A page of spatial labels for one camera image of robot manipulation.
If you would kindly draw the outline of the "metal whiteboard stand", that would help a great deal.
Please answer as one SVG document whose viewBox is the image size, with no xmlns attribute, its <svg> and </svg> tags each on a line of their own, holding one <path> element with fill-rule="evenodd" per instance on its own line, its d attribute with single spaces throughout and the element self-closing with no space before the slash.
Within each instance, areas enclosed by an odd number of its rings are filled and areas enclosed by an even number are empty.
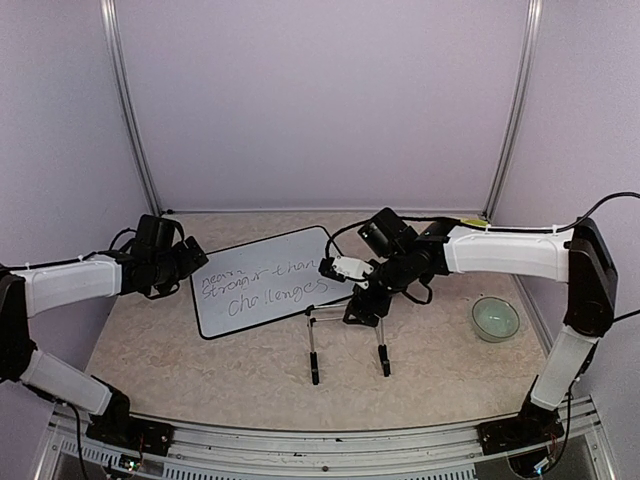
<svg viewBox="0 0 640 480">
<path fill-rule="evenodd" d="M 344 322 L 344 311 L 347 304 L 333 303 L 326 305 L 307 306 L 302 314 L 306 322 L 306 330 L 309 346 L 309 373 L 310 382 L 313 386 L 321 383 L 321 358 L 318 352 L 317 333 L 325 333 L 323 327 L 328 328 L 328 333 L 337 335 L 337 338 L 330 342 L 321 340 L 321 353 L 337 353 L 340 351 L 349 359 L 360 360 L 363 355 L 362 350 L 373 354 L 378 363 L 379 372 L 388 378 L 392 374 L 391 359 L 388 352 L 385 335 L 384 320 L 380 319 L 378 325 L 370 327 L 361 324 L 346 324 Z"/>
</svg>

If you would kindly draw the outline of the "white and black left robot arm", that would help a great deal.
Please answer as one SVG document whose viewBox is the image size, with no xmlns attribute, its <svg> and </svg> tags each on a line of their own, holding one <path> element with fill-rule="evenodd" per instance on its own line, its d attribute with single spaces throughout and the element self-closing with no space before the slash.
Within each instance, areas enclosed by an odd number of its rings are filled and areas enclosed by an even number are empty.
<svg viewBox="0 0 640 480">
<path fill-rule="evenodd" d="M 144 214 L 125 229 L 122 245 L 77 258 L 1 268 L 1 379 L 21 383 L 88 413 L 88 436 L 127 445 L 140 437 L 130 400 L 112 385 L 40 350 L 30 319 L 85 300 L 141 294 L 149 300 L 176 293 L 207 264 L 198 241 L 172 219 Z"/>
</svg>

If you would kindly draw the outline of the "white whiteboard with black frame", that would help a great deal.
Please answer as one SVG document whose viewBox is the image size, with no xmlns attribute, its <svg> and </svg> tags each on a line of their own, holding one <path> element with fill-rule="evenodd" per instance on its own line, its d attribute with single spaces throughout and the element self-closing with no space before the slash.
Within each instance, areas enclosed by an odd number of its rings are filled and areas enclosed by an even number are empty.
<svg viewBox="0 0 640 480">
<path fill-rule="evenodd" d="M 209 253 L 190 278 L 200 336 L 216 339 L 348 298 L 351 282 L 319 273 L 328 239 L 314 225 Z"/>
</svg>

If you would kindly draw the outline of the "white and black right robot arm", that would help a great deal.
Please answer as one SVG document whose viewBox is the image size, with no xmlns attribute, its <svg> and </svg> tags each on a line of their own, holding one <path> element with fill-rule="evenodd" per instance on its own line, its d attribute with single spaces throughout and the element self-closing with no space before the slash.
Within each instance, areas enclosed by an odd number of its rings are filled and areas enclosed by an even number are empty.
<svg viewBox="0 0 640 480">
<path fill-rule="evenodd" d="M 428 219 L 423 232 L 385 208 L 355 224 L 375 253 L 364 261 L 327 253 L 322 275 L 351 281 L 344 322 L 375 327 L 395 294 L 436 276 L 491 272 L 550 279 L 568 286 L 563 326 L 520 411 L 478 427 L 486 455 L 547 442 L 566 434 L 558 409 L 614 323 L 618 274 L 594 221 L 542 229 L 480 227 L 454 218 Z"/>
</svg>

